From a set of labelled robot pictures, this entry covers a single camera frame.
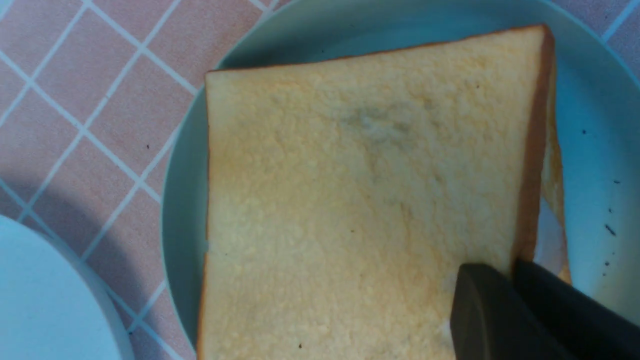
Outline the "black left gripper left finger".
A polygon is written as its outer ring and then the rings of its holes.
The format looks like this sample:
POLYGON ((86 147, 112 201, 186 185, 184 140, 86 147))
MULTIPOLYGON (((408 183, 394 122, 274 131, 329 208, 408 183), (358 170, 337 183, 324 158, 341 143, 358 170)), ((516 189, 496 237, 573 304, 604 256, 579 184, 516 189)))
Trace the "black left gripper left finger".
POLYGON ((450 313, 457 360, 574 360, 493 267, 458 268, 450 313))

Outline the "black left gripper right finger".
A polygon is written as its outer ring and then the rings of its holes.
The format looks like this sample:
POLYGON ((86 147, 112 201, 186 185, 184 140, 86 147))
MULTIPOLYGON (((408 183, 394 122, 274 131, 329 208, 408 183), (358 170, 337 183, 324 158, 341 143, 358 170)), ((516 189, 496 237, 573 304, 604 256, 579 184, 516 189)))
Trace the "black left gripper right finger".
POLYGON ((513 283, 553 339, 578 360, 638 360, 640 330, 535 262, 517 260, 513 283))

